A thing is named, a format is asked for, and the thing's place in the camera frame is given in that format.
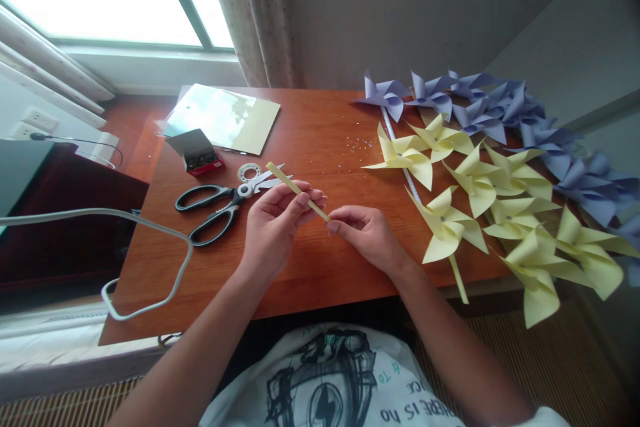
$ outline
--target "dark wooden cabinet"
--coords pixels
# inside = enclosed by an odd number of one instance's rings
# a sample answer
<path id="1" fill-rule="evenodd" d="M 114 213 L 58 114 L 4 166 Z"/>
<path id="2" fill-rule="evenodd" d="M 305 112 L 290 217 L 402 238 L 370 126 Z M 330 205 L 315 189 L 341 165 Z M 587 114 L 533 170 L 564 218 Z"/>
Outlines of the dark wooden cabinet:
<path id="1" fill-rule="evenodd" d="M 12 145 L 0 145 L 0 155 L 4 155 L 0 177 L 5 188 L 9 189 L 11 176 L 21 168 L 21 152 L 27 157 L 30 143 L 12 141 Z M 142 208 L 149 184 L 76 155 L 76 149 L 72 143 L 50 147 L 31 179 L 24 182 L 9 216 L 88 207 L 124 211 Z M 0 291 L 115 278 L 134 227 L 133 222 L 113 216 L 82 216 L 8 227 L 0 235 Z"/>

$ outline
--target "window sill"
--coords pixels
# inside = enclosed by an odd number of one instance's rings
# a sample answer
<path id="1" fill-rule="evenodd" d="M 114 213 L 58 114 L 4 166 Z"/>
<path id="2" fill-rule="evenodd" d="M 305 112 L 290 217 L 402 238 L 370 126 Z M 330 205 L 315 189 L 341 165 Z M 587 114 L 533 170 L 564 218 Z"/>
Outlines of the window sill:
<path id="1" fill-rule="evenodd" d="M 62 46 L 64 53 L 109 82 L 116 93 L 178 95 L 182 85 L 246 87 L 234 53 Z"/>

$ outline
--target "yellow pinwheel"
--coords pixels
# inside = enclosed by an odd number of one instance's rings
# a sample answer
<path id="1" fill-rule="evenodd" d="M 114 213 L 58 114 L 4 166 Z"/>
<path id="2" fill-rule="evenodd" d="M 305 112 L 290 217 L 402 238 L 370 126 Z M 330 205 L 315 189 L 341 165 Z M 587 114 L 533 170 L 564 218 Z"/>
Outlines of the yellow pinwheel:
<path id="1" fill-rule="evenodd" d="M 456 179 L 469 195 L 469 204 L 473 218 L 477 218 L 495 201 L 495 188 L 488 175 L 498 170 L 498 167 L 480 161 L 480 145 L 465 158 L 455 170 L 452 170 L 444 160 L 445 168 Z"/>
<path id="2" fill-rule="evenodd" d="M 462 301 L 468 304 L 469 300 L 467 299 L 465 286 L 462 283 L 458 265 L 453 254 L 463 238 L 482 250 L 485 254 L 488 254 L 489 251 L 487 250 L 485 239 L 482 236 L 480 225 L 471 217 L 451 207 L 451 194 L 456 189 L 456 186 L 447 188 L 426 206 L 421 205 L 420 202 L 411 195 L 409 190 L 407 190 L 407 193 L 433 232 L 433 237 L 429 242 L 429 246 L 427 246 L 427 251 L 425 252 L 425 257 L 422 259 L 422 263 L 427 264 L 448 257 L 451 262 L 451 267 L 453 268 L 453 274 Z"/>
<path id="3" fill-rule="evenodd" d="M 432 163 L 447 158 L 454 150 L 465 155 L 469 155 L 473 150 L 473 143 L 465 132 L 443 125 L 446 117 L 446 113 L 439 114 L 427 128 L 423 129 L 409 124 L 409 127 L 425 142 L 427 148 L 431 149 Z"/>
<path id="4" fill-rule="evenodd" d="M 559 208 L 556 203 L 536 197 L 496 200 L 491 206 L 495 223 L 484 230 L 492 237 L 521 240 L 540 225 L 534 214 Z"/>
<path id="5" fill-rule="evenodd" d="M 485 146 L 493 165 L 499 169 L 489 174 L 498 195 L 519 195 L 527 191 L 532 197 L 551 200 L 551 182 L 529 167 L 526 162 L 545 153 L 544 150 L 529 149 L 505 157 L 488 145 Z"/>
<path id="6" fill-rule="evenodd" d="M 502 258 L 525 287 L 525 325 L 530 328 L 560 307 L 552 276 L 591 287 L 584 272 L 555 255 L 553 237 L 541 226 L 531 230 L 507 258 Z"/>
<path id="7" fill-rule="evenodd" d="M 382 156 L 385 161 L 376 163 L 375 165 L 367 165 L 362 168 L 406 168 L 420 183 L 431 190 L 433 168 L 431 167 L 429 158 L 415 148 L 422 146 L 421 140 L 418 137 L 415 137 L 415 135 L 402 137 L 391 143 L 382 125 L 378 123 L 378 139 L 380 140 Z"/>
<path id="8" fill-rule="evenodd" d="M 637 250 L 622 237 L 583 227 L 566 205 L 556 241 L 560 250 L 580 262 L 602 300 L 606 300 L 618 288 L 624 276 L 607 250 L 640 258 Z"/>

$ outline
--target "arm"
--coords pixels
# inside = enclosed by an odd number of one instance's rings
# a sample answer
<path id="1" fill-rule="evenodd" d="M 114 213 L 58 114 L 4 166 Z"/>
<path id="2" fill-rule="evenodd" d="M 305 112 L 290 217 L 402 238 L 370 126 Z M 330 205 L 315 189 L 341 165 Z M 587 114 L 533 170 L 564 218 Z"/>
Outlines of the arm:
<path id="1" fill-rule="evenodd" d="M 346 205 L 329 217 L 330 235 L 339 234 L 389 275 L 433 365 L 466 413 L 484 425 L 498 426 L 534 416 L 530 399 L 407 255 L 382 212 Z"/>
<path id="2" fill-rule="evenodd" d="M 297 197 L 279 184 L 253 205 L 240 265 L 109 426 L 197 425 L 253 312 L 287 263 L 298 227 L 315 216 L 307 201 L 327 203 L 322 191 L 295 183 L 303 190 Z"/>

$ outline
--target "black scissors handle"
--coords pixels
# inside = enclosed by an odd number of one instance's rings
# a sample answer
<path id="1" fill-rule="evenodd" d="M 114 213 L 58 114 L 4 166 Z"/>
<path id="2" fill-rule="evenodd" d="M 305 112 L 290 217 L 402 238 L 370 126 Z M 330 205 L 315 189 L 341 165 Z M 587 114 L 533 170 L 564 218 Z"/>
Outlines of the black scissors handle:
<path id="1" fill-rule="evenodd" d="M 244 201 L 244 197 L 241 197 L 236 189 L 229 190 L 231 190 L 233 194 L 233 199 L 229 202 L 229 205 L 224 207 L 222 210 L 212 213 L 200 226 L 193 229 L 193 232 L 189 234 L 189 238 L 193 242 L 194 247 L 204 247 L 214 244 L 218 239 L 225 235 L 231 227 L 231 224 L 238 215 L 238 210 L 240 209 L 240 204 Z M 227 218 L 227 224 L 215 237 L 209 240 L 201 240 L 204 231 L 208 230 L 218 222 L 221 222 L 224 218 Z"/>
<path id="2" fill-rule="evenodd" d="M 209 197 L 205 197 L 193 203 L 186 203 L 189 198 L 195 193 L 206 190 L 213 191 L 213 195 L 210 195 Z M 232 195 L 234 195 L 234 192 L 235 189 L 223 187 L 222 185 L 198 185 L 197 187 L 187 190 L 185 193 L 178 197 L 178 200 L 175 201 L 175 209 L 177 211 L 189 211 L 207 207 L 219 198 L 231 197 Z"/>

